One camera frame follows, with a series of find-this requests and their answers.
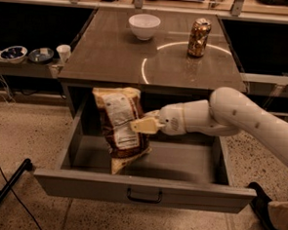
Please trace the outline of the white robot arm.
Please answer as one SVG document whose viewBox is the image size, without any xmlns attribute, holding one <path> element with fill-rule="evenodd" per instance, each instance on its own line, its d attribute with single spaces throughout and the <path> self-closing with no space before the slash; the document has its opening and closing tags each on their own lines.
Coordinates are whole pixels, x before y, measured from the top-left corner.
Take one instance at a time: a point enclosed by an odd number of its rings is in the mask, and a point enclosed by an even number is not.
<svg viewBox="0 0 288 230">
<path fill-rule="evenodd" d="M 245 131 L 288 168 L 288 123 L 233 88 L 214 90 L 208 100 L 165 105 L 131 122 L 132 131 L 166 135 L 200 132 L 227 136 Z"/>
</svg>

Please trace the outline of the cream robot base part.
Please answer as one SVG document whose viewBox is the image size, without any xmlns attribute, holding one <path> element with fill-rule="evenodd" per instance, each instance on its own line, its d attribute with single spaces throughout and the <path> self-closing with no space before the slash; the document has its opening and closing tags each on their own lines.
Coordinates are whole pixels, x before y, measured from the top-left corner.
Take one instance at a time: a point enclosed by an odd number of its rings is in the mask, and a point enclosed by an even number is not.
<svg viewBox="0 0 288 230">
<path fill-rule="evenodd" d="M 277 230 L 288 230 L 288 201 L 268 203 L 268 217 Z"/>
</svg>

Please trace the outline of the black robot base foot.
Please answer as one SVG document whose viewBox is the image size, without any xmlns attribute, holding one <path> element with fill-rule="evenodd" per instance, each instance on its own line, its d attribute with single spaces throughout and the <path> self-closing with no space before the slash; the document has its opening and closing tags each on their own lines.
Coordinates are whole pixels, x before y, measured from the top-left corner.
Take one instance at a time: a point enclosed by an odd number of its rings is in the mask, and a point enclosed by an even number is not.
<svg viewBox="0 0 288 230">
<path fill-rule="evenodd" d="M 266 230 L 277 230 L 273 227 L 273 224 L 268 216 L 268 203 L 271 201 L 271 198 L 263 190 L 262 186 L 257 182 L 250 182 L 248 184 L 248 187 L 250 189 L 254 189 L 257 192 L 257 196 L 253 198 L 250 202 L 250 206 L 254 211 L 255 215 L 261 221 L 262 225 Z"/>
</svg>

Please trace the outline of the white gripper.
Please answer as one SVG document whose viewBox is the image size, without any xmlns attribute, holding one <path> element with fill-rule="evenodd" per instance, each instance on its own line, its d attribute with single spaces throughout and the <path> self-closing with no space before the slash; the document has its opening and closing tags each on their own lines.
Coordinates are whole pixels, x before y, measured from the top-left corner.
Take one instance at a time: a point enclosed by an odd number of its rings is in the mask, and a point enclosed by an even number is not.
<svg viewBox="0 0 288 230">
<path fill-rule="evenodd" d="M 140 134 L 156 134 L 161 130 L 166 135 L 185 134 L 184 105 L 165 105 L 160 110 L 146 112 L 144 117 L 130 122 L 132 131 Z"/>
</svg>

